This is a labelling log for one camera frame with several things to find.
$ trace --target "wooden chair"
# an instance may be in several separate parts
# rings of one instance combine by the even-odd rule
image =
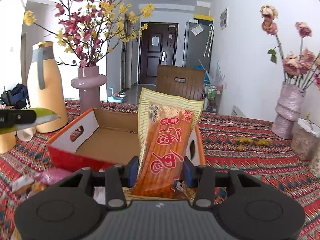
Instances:
[[[158,65],[156,91],[190,100],[202,100],[205,70]]]

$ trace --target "pink ceramic vase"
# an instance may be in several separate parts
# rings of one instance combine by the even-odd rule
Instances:
[[[71,86],[79,89],[81,113],[101,107],[100,86],[106,82],[107,77],[99,74],[99,66],[78,68],[78,77],[71,80]]]
[[[293,125],[301,114],[300,108],[305,94],[306,92],[297,86],[283,82],[276,106],[278,115],[271,128],[282,139],[291,137]]]

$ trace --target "paper notice on door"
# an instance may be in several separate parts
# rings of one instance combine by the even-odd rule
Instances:
[[[159,37],[157,36],[152,37],[152,46],[159,46]]]

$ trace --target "open cardboard box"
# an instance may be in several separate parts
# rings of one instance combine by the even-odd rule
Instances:
[[[127,164],[140,154],[138,113],[89,109],[48,140],[51,160],[56,167],[93,171],[114,164]],[[186,156],[194,165],[205,165],[198,126],[192,131]]]

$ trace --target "doorway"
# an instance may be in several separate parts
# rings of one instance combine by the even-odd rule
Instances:
[[[148,23],[140,43],[139,84],[156,85],[158,65],[174,66],[177,30],[177,23]]]

